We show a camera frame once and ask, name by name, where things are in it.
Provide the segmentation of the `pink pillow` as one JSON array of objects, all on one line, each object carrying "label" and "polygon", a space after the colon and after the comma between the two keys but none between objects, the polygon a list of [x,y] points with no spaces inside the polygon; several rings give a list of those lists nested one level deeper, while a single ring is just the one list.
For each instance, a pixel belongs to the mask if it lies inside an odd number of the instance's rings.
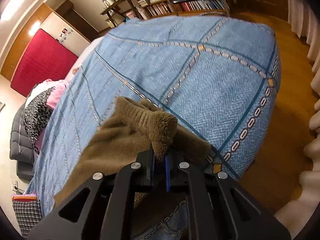
[{"label": "pink pillow", "polygon": [[53,88],[50,95],[48,96],[46,105],[51,109],[55,109],[62,94],[64,93],[66,88],[69,86],[69,81],[68,80],[53,81],[51,79],[47,79],[47,80],[43,81],[43,83],[47,87]]}]

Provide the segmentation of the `blue patterned bedspread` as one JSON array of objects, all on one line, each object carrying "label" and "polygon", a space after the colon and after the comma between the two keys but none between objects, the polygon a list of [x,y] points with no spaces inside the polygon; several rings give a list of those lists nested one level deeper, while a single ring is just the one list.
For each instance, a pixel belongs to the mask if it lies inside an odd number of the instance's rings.
[{"label": "blue patterned bedspread", "polygon": [[81,151],[120,96],[146,99],[207,140],[234,178],[266,134],[280,86],[274,31],[222,16],[137,18],[89,53],[54,109],[27,192],[52,211]]}]

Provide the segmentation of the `leopard print blanket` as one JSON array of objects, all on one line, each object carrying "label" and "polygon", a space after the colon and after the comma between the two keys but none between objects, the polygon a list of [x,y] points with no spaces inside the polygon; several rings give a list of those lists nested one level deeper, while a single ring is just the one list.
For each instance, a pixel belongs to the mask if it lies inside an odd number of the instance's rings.
[{"label": "leopard print blanket", "polygon": [[36,154],[40,152],[40,147],[36,146],[36,141],[47,126],[53,112],[47,106],[47,100],[54,88],[49,88],[35,96],[24,109],[24,129]]}]

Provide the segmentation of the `grey puffer jacket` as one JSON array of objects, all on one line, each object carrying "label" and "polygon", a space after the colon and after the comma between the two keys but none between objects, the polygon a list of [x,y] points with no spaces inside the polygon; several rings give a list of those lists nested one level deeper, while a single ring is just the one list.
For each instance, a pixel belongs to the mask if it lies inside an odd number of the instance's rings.
[{"label": "grey puffer jacket", "polygon": [[17,161],[16,174],[18,178],[31,181],[34,175],[35,159],[31,140],[24,128],[24,107],[25,104],[22,104],[12,122],[9,158]]}]

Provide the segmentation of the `plaid cloth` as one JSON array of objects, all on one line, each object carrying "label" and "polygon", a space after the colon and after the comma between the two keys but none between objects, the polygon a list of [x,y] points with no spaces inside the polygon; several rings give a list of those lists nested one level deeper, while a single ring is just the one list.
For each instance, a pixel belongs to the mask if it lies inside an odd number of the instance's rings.
[{"label": "plaid cloth", "polygon": [[15,194],[12,196],[12,206],[21,235],[27,239],[30,230],[43,218],[41,202],[36,194]]}]

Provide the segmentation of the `brown fleece pants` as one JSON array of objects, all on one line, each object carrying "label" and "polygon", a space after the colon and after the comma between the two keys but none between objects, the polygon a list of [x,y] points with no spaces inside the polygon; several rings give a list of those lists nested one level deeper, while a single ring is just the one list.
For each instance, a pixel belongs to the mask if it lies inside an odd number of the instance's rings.
[{"label": "brown fleece pants", "polygon": [[117,173],[150,148],[159,161],[172,150],[200,167],[208,163],[211,154],[210,143],[179,125],[174,115],[147,100],[118,97],[113,114],[93,135],[67,182],[54,196],[54,205],[61,204],[95,172]]}]

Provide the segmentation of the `red headboard panel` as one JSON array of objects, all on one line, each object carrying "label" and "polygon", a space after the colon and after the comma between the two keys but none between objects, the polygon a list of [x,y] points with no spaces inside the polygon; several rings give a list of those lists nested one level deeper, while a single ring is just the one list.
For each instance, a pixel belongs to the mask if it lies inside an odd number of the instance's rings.
[{"label": "red headboard panel", "polygon": [[23,53],[10,87],[27,96],[35,85],[46,79],[64,79],[77,59],[74,53],[39,29]]}]

